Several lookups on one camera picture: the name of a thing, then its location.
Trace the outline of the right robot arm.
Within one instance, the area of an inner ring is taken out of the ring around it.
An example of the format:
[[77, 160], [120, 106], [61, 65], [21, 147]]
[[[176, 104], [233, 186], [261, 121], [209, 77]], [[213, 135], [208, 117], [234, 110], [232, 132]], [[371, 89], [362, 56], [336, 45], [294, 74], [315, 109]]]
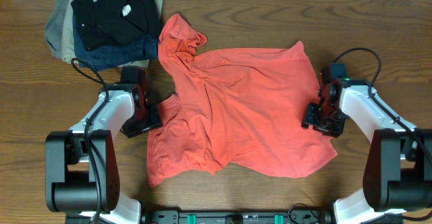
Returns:
[[336, 200], [322, 223], [402, 223], [406, 212], [431, 208], [430, 129], [400, 117], [370, 82], [349, 78], [342, 63], [321, 70], [318, 97], [303, 128], [337, 138], [351, 119], [371, 143], [361, 189]]

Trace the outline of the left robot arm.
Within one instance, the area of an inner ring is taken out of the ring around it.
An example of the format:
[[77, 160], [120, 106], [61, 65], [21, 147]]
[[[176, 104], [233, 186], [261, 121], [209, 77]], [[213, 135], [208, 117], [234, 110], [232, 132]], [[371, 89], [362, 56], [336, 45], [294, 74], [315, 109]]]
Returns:
[[102, 84], [95, 106], [70, 129], [45, 140], [45, 200], [66, 223], [140, 223], [142, 205], [120, 190], [114, 140], [160, 128], [159, 110], [147, 100], [141, 67], [128, 66], [119, 82]]

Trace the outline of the red t-shirt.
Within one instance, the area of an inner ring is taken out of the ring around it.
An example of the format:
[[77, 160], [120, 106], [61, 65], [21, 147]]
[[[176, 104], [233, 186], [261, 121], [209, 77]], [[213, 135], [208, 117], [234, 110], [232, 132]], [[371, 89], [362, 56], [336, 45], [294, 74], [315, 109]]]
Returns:
[[198, 54], [207, 38], [175, 14], [159, 37], [159, 61], [175, 92], [149, 133], [148, 184], [235, 163], [274, 177], [306, 177], [336, 156], [329, 137], [301, 126], [319, 84], [302, 42], [288, 49]]

